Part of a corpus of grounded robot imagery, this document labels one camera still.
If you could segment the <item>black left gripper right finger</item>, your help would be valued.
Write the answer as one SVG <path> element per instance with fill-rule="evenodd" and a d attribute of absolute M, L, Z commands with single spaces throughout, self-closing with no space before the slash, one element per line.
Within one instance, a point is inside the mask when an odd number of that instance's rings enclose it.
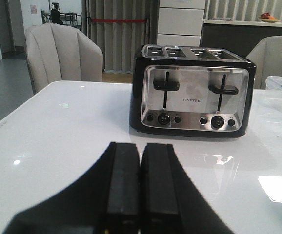
<path fill-rule="evenodd" d="M 141 233 L 232 233 L 192 183 L 171 144 L 149 143 L 143 152 Z"/>

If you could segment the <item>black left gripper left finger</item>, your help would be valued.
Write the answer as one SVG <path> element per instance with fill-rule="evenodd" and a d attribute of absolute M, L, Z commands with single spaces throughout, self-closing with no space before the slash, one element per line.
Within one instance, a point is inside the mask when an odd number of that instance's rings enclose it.
<path fill-rule="evenodd" d="M 139 153 L 111 142 L 71 185 L 17 213 L 6 234 L 136 234 L 139 229 Z"/>

